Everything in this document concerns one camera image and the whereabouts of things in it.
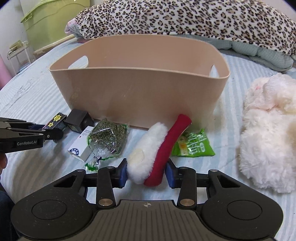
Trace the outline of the person's left hand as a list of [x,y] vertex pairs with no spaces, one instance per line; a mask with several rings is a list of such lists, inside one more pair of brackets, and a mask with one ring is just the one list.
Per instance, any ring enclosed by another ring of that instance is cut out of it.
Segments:
[[8,163],[8,158],[6,154],[0,154],[0,175],[2,174],[3,170],[6,168]]

